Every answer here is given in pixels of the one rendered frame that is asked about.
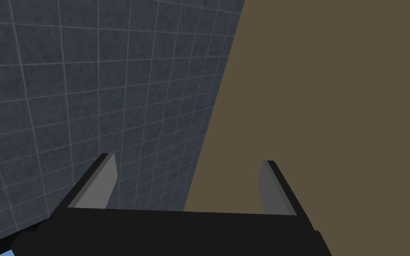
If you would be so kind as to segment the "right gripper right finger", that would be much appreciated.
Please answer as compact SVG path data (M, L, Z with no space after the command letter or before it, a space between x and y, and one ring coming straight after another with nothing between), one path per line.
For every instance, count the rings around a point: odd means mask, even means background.
M267 160L261 162L257 185L264 214L296 215L292 204Z

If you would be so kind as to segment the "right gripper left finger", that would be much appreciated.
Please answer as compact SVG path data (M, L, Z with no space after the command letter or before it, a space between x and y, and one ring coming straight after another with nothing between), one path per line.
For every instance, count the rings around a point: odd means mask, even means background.
M117 178L115 155L101 154L66 196L66 207L106 208Z

